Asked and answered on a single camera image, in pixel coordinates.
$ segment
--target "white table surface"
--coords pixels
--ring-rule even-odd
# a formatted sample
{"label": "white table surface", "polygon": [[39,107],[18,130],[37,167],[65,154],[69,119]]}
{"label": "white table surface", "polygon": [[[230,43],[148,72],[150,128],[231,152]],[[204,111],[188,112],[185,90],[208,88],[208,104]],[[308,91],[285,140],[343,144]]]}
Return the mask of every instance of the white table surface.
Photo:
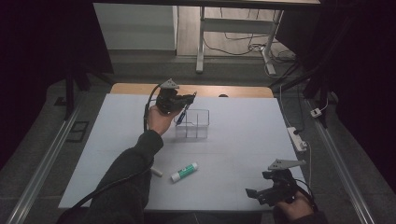
{"label": "white table surface", "polygon": [[[110,164],[143,132],[147,95],[108,94],[59,207],[71,207],[93,191]],[[262,171],[275,161],[297,160],[277,99],[196,97],[190,109],[208,109],[207,138],[163,135],[146,210],[258,211],[269,209],[245,189],[268,189]],[[193,162],[199,170],[173,183],[170,176]],[[304,181],[300,167],[290,169]]]}

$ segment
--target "white cap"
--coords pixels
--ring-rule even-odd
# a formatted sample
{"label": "white cap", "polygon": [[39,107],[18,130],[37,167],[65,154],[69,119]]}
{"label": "white cap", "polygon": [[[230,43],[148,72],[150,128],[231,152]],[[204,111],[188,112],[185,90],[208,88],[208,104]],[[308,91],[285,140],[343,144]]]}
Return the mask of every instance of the white cap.
{"label": "white cap", "polygon": [[176,183],[178,180],[180,180],[180,175],[178,173],[172,174],[172,180],[174,183]]}
{"label": "white cap", "polygon": [[163,176],[163,172],[161,172],[161,171],[155,169],[154,167],[151,167],[151,172],[152,172],[153,174],[155,174],[156,176],[158,176],[158,177],[162,177],[162,176]]}
{"label": "white cap", "polygon": [[198,170],[198,164],[196,162],[193,162],[192,166],[194,167],[194,170]]}

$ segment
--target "green label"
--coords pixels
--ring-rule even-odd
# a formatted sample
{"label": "green label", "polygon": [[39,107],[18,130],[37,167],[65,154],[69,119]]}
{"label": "green label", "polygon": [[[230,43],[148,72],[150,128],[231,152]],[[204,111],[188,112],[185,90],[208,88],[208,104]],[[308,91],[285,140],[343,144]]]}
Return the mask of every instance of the green label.
{"label": "green label", "polygon": [[180,175],[180,179],[181,179],[181,178],[184,178],[187,175],[192,174],[194,171],[195,171],[194,166],[193,165],[189,165],[186,168],[184,168],[182,170],[179,170],[177,172]]}

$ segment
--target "glue stick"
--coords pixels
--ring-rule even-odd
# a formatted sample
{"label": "glue stick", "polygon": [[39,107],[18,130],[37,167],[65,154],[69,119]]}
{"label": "glue stick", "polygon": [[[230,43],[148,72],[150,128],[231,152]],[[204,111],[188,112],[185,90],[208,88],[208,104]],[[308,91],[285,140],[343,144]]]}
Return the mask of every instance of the glue stick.
{"label": "glue stick", "polygon": [[193,162],[192,164],[186,166],[184,169],[177,171],[176,173],[172,174],[172,180],[176,183],[178,180],[190,175],[198,170],[198,164]]}

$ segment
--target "white metal stand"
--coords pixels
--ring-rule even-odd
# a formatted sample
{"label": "white metal stand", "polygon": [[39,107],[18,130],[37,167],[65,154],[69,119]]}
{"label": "white metal stand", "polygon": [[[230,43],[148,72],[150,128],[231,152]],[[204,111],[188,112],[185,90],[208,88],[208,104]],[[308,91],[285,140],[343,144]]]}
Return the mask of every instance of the white metal stand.
{"label": "white metal stand", "polygon": [[198,42],[196,73],[204,72],[204,32],[238,33],[238,34],[258,34],[268,35],[268,42],[262,50],[265,67],[270,76],[274,76],[276,71],[271,62],[270,50],[275,38],[277,26],[283,10],[276,11],[273,21],[249,21],[232,19],[205,18],[205,7],[200,8],[200,32]]}

